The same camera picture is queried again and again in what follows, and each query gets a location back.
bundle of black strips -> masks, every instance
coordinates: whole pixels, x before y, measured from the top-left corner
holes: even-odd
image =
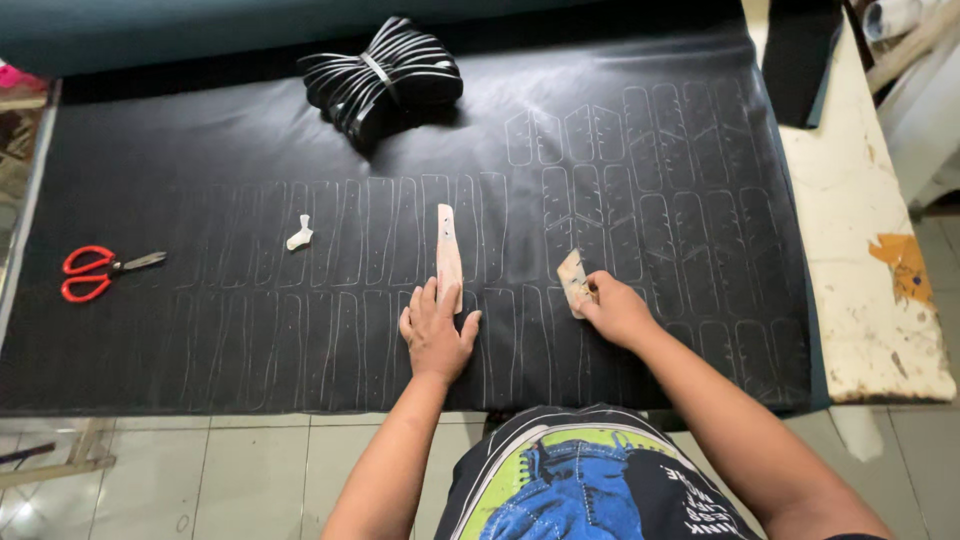
[[[307,101],[356,146],[377,138],[389,110],[450,104],[464,93],[444,45],[407,18],[390,17],[360,56],[321,53],[297,67]]]

red scissor handle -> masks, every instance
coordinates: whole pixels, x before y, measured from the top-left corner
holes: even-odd
[[[99,253],[100,255],[104,256],[104,258],[94,260],[93,262],[85,264],[80,268],[74,268],[73,261],[84,253]],[[87,270],[93,270],[94,268],[99,268],[105,264],[110,264],[116,257],[117,255],[107,248],[101,246],[83,246],[77,251],[71,253],[63,262],[63,273],[68,276],[76,276],[77,274],[82,274]]]
[[[74,294],[70,292],[70,285],[72,285],[73,283],[86,283],[86,282],[101,282],[101,283],[97,285],[97,288],[93,289],[91,292],[84,294],[83,296],[74,296]],[[63,295],[63,298],[65,298],[67,302],[73,302],[73,303],[86,302],[88,300],[93,300],[94,298],[99,296],[100,293],[104,292],[104,289],[106,289],[107,285],[109,284],[110,284],[110,278],[107,274],[100,274],[97,276],[77,276],[76,278],[67,278],[66,281],[63,282],[63,285],[60,286],[60,294]]]

pink cloth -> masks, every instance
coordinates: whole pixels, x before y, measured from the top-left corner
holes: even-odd
[[[0,66],[0,87],[13,88],[25,86],[31,90],[43,90],[47,84],[29,73],[24,73],[12,65]]]

graphic t-shirt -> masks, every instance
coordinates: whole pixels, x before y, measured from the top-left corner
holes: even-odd
[[[668,436],[597,405],[527,410],[470,449],[436,538],[758,536]]]

floor tile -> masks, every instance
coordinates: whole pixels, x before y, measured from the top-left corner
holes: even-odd
[[[4,418],[0,433],[52,433],[82,431],[88,418]]]
[[[486,420],[486,412],[444,412],[440,415],[441,424],[483,424]]]
[[[76,437],[76,433],[25,433],[20,437],[19,450],[49,442],[56,442],[57,449],[27,459],[21,468],[63,463]],[[5,521],[0,536],[5,540],[87,538],[102,478],[103,471],[95,471],[7,489],[0,515],[11,518]]]
[[[953,379],[960,382],[960,290],[937,291],[933,301],[939,312],[940,329],[950,358],[950,372]]]
[[[120,430],[206,430],[209,416],[127,416],[117,418]]]
[[[0,454],[9,454],[16,451],[16,443],[20,440],[20,433],[0,433]],[[0,472],[11,471],[16,463],[5,463],[0,465]],[[0,509],[3,508],[4,491],[0,490]],[[11,515],[0,513],[0,529],[7,524]]]
[[[742,503],[734,494],[733,491],[723,480],[720,479],[720,475],[713,470],[713,466],[710,465],[710,462],[707,460],[707,457],[704,455],[703,451],[700,450],[700,446],[697,444],[696,439],[693,438],[693,435],[689,431],[679,431],[670,433],[670,438],[673,439],[673,442],[676,443],[680,450],[686,454],[687,457],[693,461],[693,464],[697,466],[705,475],[707,475],[713,483],[717,484],[717,487],[720,488],[720,491],[730,499],[733,506],[736,508],[736,511],[743,517],[747,522],[747,525],[754,530],[761,537],[766,538],[766,534],[763,532],[763,528],[760,526],[760,522],[756,520],[754,514],[747,508],[747,506]]]
[[[386,412],[366,412],[363,414],[313,414],[311,426],[374,426],[383,424]]]
[[[940,226],[947,235],[947,243],[953,248],[953,253],[960,259],[960,215],[937,216]]]
[[[483,437],[483,424],[440,424],[433,435],[433,445],[423,477],[423,491],[417,509],[414,530],[418,540],[433,538],[444,513],[446,494],[453,481],[453,466],[467,450]]]
[[[315,540],[320,537],[350,470],[379,429],[378,425],[310,428],[300,538]]]
[[[960,538],[960,411],[891,416],[931,540]]]
[[[91,540],[189,539],[208,430],[122,431],[104,473]]]
[[[383,424],[386,412],[366,412],[363,414],[314,414],[310,417],[311,426],[371,426]],[[486,412],[457,411],[440,415],[441,424],[483,424],[487,420]]]
[[[289,428],[309,426],[309,414],[247,414],[239,416],[214,416],[210,427],[216,428]]]
[[[913,226],[926,272],[935,291],[960,289],[960,259],[954,253],[944,228],[944,218],[927,217]]]
[[[193,537],[300,538],[309,430],[211,430]]]
[[[925,539],[924,517],[914,497],[890,416],[879,410],[874,412],[874,419],[883,437],[883,455],[867,463],[847,452],[825,410],[791,418],[786,424],[863,497],[897,538]]]

